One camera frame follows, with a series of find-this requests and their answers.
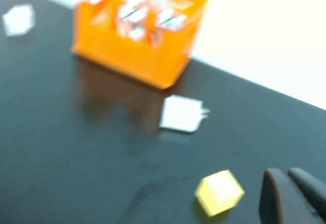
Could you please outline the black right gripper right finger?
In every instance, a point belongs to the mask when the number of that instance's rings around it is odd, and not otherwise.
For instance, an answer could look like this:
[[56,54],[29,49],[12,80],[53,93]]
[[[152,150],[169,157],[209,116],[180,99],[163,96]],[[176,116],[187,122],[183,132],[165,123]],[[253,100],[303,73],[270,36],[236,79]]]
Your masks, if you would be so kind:
[[325,183],[298,167],[290,168],[287,174],[319,216],[325,218]]

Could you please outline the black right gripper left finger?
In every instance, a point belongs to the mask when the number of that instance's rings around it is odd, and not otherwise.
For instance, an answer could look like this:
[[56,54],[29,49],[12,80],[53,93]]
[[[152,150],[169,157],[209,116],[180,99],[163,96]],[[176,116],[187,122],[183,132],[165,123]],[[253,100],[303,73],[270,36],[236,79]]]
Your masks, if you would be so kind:
[[264,172],[259,216],[261,223],[321,223],[321,217],[297,185],[276,168]]

